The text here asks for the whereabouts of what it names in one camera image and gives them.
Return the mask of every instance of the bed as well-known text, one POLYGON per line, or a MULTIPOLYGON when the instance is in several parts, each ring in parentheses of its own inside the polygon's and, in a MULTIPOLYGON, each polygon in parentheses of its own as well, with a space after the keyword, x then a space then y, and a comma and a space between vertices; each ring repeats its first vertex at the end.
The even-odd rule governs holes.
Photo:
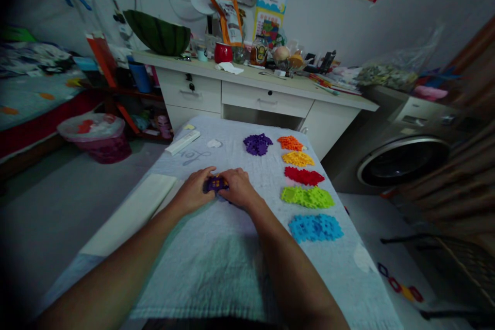
POLYGON ((93 111, 105 93, 70 82, 80 71, 53 76, 22 75, 0 80, 0 180, 5 180, 61 147, 62 121, 93 111))
MULTIPOLYGON (((167 191, 170 191, 161 205, 156 205, 155 209, 160 210, 166 207, 192 172, 214 165, 217 171, 237 167, 248 171, 253 186, 287 229, 297 215, 325 214, 334 217, 343 232, 341 238, 335 241, 303 241, 301 248, 322 276, 351 328, 402 329, 375 264, 317 160, 315 166, 306 169, 315 170, 325 177, 319 186, 330 193, 335 206, 314 210, 281 200, 283 188, 294 183, 284 176, 287 164, 283 162, 282 155, 289 151, 283 150, 277 139, 292 135, 307 146, 305 152, 309 156, 317 159, 304 134, 278 127, 198 116, 177 133, 174 141, 189 132, 188 125, 199 130, 201 136, 175 156, 165 152, 156 161, 122 206, 56 280, 44 296, 38 313, 103 261, 151 217, 153 213, 145 210, 144 205, 128 211, 128 218, 123 218, 122 214, 123 208, 132 206, 135 202, 133 195, 140 192, 140 187, 148 184, 149 179, 157 174, 167 179, 177 179, 173 186, 168 186, 167 191), (246 151, 243 139, 261 133, 271 138, 273 145, 269 146, 266 155, 253 156, 246 151), (111 233, 107 228, 110 224, 113 224, 111 233), (127 235, 118 236, 119 231, 127 235), (107 249, 112 238, 116 243, 107 249)), ((131 310, 130 318, 222 316, 282 322, 253 223, 244 211, 217 197, 183 219, 172 231, 131 310)))

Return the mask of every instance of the pink trash bin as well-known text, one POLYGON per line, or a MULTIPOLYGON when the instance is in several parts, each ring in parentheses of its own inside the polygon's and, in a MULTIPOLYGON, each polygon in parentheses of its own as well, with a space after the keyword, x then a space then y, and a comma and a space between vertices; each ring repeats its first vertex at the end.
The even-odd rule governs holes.
POLYGON ((70 118, 61 123, 57 130, 67 141, 73 142, 101 164, 111 164, 129 157, 132 150, 124 134, 125 122, 113 115, 92 113, 70 118), (79 125, 84 120, 93 120, 106 126, 102 132, 80 134, 79 125))

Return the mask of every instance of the tile floor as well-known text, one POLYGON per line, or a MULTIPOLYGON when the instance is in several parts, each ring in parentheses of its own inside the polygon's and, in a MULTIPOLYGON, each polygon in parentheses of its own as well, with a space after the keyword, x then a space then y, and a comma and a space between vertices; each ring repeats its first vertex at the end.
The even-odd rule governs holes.
MULTIPOLYGON (((67 145, 10 179, 0 198, 2 241, 7 262, 22 277, 17 287, 28 309, 48 290, 79 249, 108 219, 165 146, 136 140, 133 154, 112 165, 101 165, 67 145)), ((399 282, 415 285, 431 302, 434 294, 407 250, 382 245, 380 237, 408 235, 413 230, 396 208, 377 196, 341 194, 371 257, 393 272, 399 282)), ((396 311, 410 329, 470 329, 463 320, 423 320, 413 305, 386 284, 396 311)), ((144 321, 122 328, 140 329, 144 321)))

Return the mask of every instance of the drawer handle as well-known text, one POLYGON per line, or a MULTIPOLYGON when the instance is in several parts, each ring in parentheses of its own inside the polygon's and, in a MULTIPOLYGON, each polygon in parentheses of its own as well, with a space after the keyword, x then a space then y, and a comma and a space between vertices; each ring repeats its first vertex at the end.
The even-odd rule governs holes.
POLYGON ((194 96, 197 96, 197 97, 202 97, 203 96, 202 93, 188 92, 188 91, 185 91, 185 90, 179 90, 179 92, 181 92, 182 94, 191 94, 191 95, 194 95, 194 96))
POLYGON ((262 100, 261 98, 258 98, 258 102, 260 103, 268 103, 268 104, 272 104, 272 105, 277 105, 278 104, 278 101, 265 101, 265 100, 262 100))

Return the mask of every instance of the purple puzzle piece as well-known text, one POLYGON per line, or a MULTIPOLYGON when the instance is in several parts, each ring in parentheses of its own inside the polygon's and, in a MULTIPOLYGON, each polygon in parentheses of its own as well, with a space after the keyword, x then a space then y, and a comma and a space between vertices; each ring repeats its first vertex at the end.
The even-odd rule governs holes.
POLYGON ((268 152, 268 146, 273 142, 264 133, 260 135, 250 135, 244 139, 246 151, 253 156, 263 156, 268 152))
POLYGON ((227 189, 227 188, 228 188, 227 181, 223 177, 220 177, 218 175, 215 175, 206 181, 206 192, 211 190, 218 192, 221 189, 227 189))

